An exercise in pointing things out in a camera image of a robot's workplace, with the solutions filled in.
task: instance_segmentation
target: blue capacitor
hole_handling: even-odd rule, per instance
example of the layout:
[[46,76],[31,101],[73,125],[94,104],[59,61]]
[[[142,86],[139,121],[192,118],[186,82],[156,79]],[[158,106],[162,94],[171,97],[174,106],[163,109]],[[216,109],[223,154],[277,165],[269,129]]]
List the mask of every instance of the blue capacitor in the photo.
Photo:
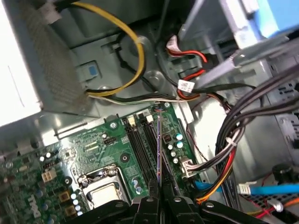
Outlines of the blue capacitor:
[[177,133],[175,135],[175,139],[178,140],[178,141],[181,141],[183,139],[183,135],[181,133]]
[[136,188],[136,193],[137,193],[137,194],[140,194],[141,191],[142,191],[142,188],[141,188],[141,187],[137,187],[137,188]]
[[181,141],[176,142],[176,147],[177,148],[182,148],[183,146],[184,146],[184,144]]
[[46,210],[48,210],[48,204],[47,203],[44,203],[44,204],[42,204],[42,210],[43,211],[46,211]]
[[36,191],[36,197],[38,197],[38,198],[41,198],[43,196],[43,192],[42,192],[42,190],[37,190]]
[[49,218],[47,221],[47,224],[54,224],[54,219],[53,218]]
[[138,184],[138,180],[135,179],[135,178],[133,178],[133,179],[132,179],[132,184],[133,184],[134,186],[136,186],[136,185]]

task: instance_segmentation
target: white label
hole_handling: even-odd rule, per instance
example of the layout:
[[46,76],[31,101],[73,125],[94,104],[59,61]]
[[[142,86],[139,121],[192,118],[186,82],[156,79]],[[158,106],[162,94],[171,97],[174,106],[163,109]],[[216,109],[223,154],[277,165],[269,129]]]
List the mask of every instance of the white label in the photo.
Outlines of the white label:
[[174,52],[182,52],[179,48],[178,48],[178,38],[177,36],[172,36],[170,38],[170,40],[167,42],[166,44],[166,48],[168,50],[174,51]]
[[62,18],[51,1],[47,1],[39,8],[39,11],[44,16],[47,24],[52,24]]
[[250,186],[247,184],[239,184],[239,188],[240,188],[240,195],[250,195],[251,191],[250,191]]
[[193,82],[189,82],[189,81],[185,81],[183,79],[180,79],[178,81],[178,89],[185,91],[185,92],[192,92],[194,88],[194,83]]
[[42,216],[40,211],[38,210],[38,206],[36,204],[36,199],[34,198],[34,195],[31,195],[31,197],[28,198],[28,201],[31,206],[34,218],[39,218],[40,216]]

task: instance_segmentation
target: metal panel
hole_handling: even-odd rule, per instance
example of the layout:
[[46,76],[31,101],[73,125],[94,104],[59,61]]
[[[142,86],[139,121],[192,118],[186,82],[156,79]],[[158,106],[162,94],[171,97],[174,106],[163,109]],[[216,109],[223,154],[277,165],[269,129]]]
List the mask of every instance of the metal panel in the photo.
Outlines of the metal panel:
[[211,41],[229,39],[232,32],[218,0],[196,0],[178,36],[190,40],[208,35]]

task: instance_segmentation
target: screw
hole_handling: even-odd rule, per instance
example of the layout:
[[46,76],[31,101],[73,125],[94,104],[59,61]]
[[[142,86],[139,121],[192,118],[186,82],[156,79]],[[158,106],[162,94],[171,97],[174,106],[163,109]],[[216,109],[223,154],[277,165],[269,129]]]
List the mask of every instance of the screw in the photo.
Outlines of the screw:
[[115,122],[112,122],[112,123],[110,124],[110,127],[111,127],[111,128],[116,128],[116,123],[115,123]]
[[122,203],[117,203],[115,206],[116,206],[116,208],[121,208],[123,206],[123,204]]
[[206,206],[207,206],[208,208],[213,208],[213,207],[214,207],[214,205],[213,205],[212,203],[210,203],[210,202],[206,203]]
[[174,200],[175,202],[180,202],[180,201],[182,201],[182,199],[180,199],[179,197],[175,197],[173,200]]
[[8,162],[5,164],[5,168],[6,169],[10,169],[11,167],[13,167],[13,163],[12,162]]
[[168,108],[168,107],[170,107],[170,103],[166,102],[166,103],[164,104],[164,106],[165,106],[166,108]]

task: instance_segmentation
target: yellow cable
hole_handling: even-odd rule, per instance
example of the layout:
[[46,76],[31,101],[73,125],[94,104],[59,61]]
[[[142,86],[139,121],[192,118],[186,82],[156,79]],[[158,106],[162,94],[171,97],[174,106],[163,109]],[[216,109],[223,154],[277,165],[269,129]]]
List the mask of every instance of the yellow cable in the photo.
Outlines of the yellow cable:
[[138,36],[124,22],[122,22],[115,16],[111,15],[110,13],[106,12],[105,10],[103,10],[99,7],[96,7],[96,6],[88,4],[88,3],[83,3],[83,2],[74,2],[73,5],[76,5],[81,8],[86,8],[96,14],[103,16],[105,19],[111,21],[116,26],[118,26],[123,31],[125,31],[128,34],[128,36],[131,37],[132,40],[134,41],[134,43],[137,47],[138,55],[139,55],[139,64],[138,64],[137,72],[136,72],[135,76],[133,77],[133,79],[131,81],[129,81],[128,83],[126,83],[124,86],[117,88],[116,90],[99,92],[99,93],[88,92],[89,95],[93,95],[93,96],[97,96],[97,97],[110,96],[115,93],[118,93],[119,91],[121,91],[121,90],[125,89],[126,87],[128,87],[129,85],[131,85],[142,74],[142,70],[144,68],[144,51],[143,51],[142,44],[139,43],[139,41],[138,41]]
[[232,169],[232,167],[233,167],[233,164],[230,165],[227,173],[223,176],[223,178],[219,181],[219,183],[213,188],[213,190],[209,194],[196,199],[198,203],[202,203],[203,201],[207,200],[220,187],[220,185],[222,185],[222,183],[225,181],[226,177],[230,173],[230,170]]

